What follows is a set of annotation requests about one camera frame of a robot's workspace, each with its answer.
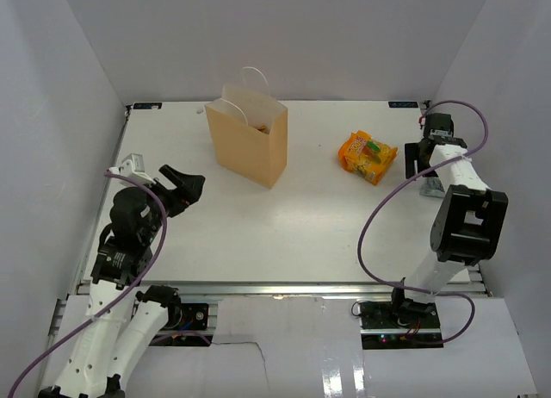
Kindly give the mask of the silver foil snack packet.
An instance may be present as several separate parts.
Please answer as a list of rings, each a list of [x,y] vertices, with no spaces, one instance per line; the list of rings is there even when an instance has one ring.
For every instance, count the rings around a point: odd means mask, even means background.
[[[421,196],[444,198],[445,193],[443,184],[438,177],[425,177],[419,189]]]

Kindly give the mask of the orange yellow candy bag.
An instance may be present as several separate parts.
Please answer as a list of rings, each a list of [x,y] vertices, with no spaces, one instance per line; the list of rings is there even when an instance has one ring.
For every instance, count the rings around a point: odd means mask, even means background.
[[[379,142],[362,130],[351,133],[341,145],[337,159],[344,170],[377,185],[398,155],[398,148]]]

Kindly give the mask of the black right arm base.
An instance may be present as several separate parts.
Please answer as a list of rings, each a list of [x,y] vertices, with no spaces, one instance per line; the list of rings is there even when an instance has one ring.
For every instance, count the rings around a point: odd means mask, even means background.
[[[350,308],[360,322],[364,351],[443,348],[436,310],[428,314],[394,312],[391,302],[354,302]]]

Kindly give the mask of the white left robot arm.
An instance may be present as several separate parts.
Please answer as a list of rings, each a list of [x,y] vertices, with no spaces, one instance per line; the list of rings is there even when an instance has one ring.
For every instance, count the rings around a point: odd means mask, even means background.
[[[121,180],[102,230],[91,272],[85,320],[65,336],[75,345],[52,385],[40,397],[122,397],[138,361],[155,335],[176,326],[182,307],[175,288],[137,288],[157,261],[170,218],[201,198],[205,177],[160,168],[171,183],[135,167],[133,160],[111,167],[106,176]]]

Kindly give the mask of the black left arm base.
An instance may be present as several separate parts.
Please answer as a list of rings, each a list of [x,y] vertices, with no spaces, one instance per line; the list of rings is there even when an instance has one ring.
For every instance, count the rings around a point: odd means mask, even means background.
[[[209,305],[182,303],[170,307],[168,323],[151,341],[152,346],[210,346],[212,335],[207,334]]]

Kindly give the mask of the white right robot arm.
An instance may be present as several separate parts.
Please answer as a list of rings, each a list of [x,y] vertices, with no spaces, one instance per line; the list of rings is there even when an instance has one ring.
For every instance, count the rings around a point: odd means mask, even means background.
[[[452,277],[493,257],[508,207],[507,195],[491,190],[476,173],[466,156],[467,144],[454,135],[451,115],[427,115],[423,138],[405,144],[405,152],[407,179],[448,159],[458,159],[424,176],[439,180],[444,196],[430,230],[431,253],[400,282],[428,292],[394,289],[392,293],[389,319],[401,328],[433,314],[436,293]]]

